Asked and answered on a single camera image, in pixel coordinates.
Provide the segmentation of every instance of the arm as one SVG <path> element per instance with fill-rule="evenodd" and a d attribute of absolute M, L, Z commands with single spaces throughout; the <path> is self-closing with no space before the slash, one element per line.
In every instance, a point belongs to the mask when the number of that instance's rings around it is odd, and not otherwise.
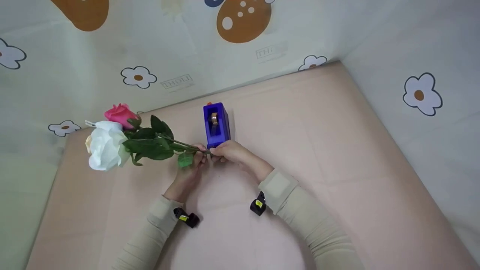
<path fill-rule="evenodd" d="M 238 163 L 265 195 L 266 204 L 283 219 L 310 248 L 317 269 L 364 269 L 350 238 L 325 207 L 303 190 L 298 181 L 252 154 L 234 141 L 210 151 L 220 160 Z"/>
<path fill-rule="evenodd" d="M 273 213 L 307 243 L 317 269 L 365 269 L 348 235 L 293 177 L 275 169 L 259 188 Z"/>
<path fill-rule="evenodd" d="M 202 145 L 195 146 L 206 150 Z M 151 206 L 140 230 L 115 259 L 113 270 L 152 270 L 155 267 L 163 245 L 178 221 L 173 210 L 183 206 L 189 193 L 200 181 L 200 169 L 205 161 L 206 157 L 197 152 L 191 166 L 178 169 L 172 185 Z"/>
<path fill-rule="evenodd" d="M 150 208 L 142 227 L 115 259 L 114 270 L 152 270 L 160 251 L 177 224 L 173 214 L 182 204 L 161 196 Z"/>

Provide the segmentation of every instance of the blue tape dispenser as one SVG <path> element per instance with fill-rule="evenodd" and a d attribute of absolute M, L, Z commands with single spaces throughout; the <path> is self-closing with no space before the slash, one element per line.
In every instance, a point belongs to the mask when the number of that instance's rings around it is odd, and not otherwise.
<path fill-rule="evenodd" d="M 205 131 L 207 134 L 207 149 L 217 147 L 230 140 L 230 125 L 228 114 L 221 102 L 208 103 L 204 106 Z"/>

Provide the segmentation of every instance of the flower stem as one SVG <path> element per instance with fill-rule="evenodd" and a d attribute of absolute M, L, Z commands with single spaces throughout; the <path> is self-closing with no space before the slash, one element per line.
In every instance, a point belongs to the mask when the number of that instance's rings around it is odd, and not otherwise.
<path fill-rule="evenodd" d="M 200 150 L 200 148 L 198 148 L 198 147 L 196 147 L 196 146 L 189 145 L 189 144 L 186 144 L 186 143 L 183 143 L 183 142 L 179 142 L 179 141 L 174 140 L 174 139 L 172 139 L 172 138 L 170 138 L 170 137 L 168 137 L 168 136 L 165 136 L 165 135 L 163 135 L 163 134 L 157 133 L 156 135 L 159 136 L 159 137 L 161 137 L 161 138 L 164 138 L 164 139 L 166 139 L 166 140 L 169 140 L 169 141 L 171 141 L 171 142 L 174 142 L 174 143 L 177 143 L 177 144 L 179 144 L 179 145 L 185 146 L 185 147 L 187 148 L 186 150 L 200 151 L 200 152 L 202 152 L 202 153 L 204 153 L 204 154 L 212 155 L 212 156 L 213 156 L 213 154 L 212 154 L 212 152 L 210 152 L 210 150 L 202 151 L 202 150 Z"/>

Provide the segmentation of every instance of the wallpaper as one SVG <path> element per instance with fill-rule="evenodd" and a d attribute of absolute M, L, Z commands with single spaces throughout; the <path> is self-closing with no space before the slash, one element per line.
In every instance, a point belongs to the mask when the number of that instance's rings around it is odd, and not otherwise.
<path fill-rule="evenodd" d="M 471 0 L 0 4 L 0 213 L 32 213 L 2 225 L 1 264 L 25 265 L 64 142 L 84 120 L 337 60 L 480 261 L 479 12 Z M 27 181 L 38 167 L 53 169 Z"/>

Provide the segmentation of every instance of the rose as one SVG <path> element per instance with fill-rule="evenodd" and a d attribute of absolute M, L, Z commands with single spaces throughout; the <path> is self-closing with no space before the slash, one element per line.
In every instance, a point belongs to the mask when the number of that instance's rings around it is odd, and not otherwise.
<path fill-rule="evenodd" d="M 108 171 L 115 166 L 122 167 L 130 156 L 122 144 L 127 140 L 122 125 L 117 122 L 100 121 L 95 123 L 95 127 L 90 135 L 90 147 L 87 148 L 92 153 L 88 165 L 98 171 Z"/>
<path fill-rule="evenodd" d="M 137 119 L 137 115 L 128 108 L 127 104 L 113 105 L 113 108 L 104 113 L 107 120 L 120 123 L 125 129 L 133 129 L 133 126 L 128 123 L 129 118 Z"/>

